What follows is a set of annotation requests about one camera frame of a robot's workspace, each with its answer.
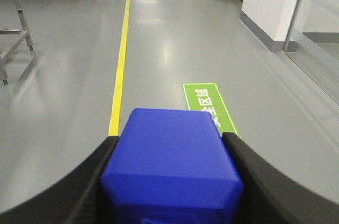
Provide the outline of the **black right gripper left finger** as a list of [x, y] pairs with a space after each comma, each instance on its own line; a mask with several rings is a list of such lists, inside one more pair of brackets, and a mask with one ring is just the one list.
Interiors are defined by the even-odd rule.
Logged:
[[1, 223], [100, 223], [100, 178], [118, 140], [108, 136], [56, 184], [1, 213]]

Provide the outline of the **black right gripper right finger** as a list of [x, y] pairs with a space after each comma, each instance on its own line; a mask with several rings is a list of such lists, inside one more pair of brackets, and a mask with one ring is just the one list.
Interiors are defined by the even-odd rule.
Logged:
[[222, 141], [244, 183], [234, 223], [338, 223], [338, 204], [302, 186], [232, 132]]

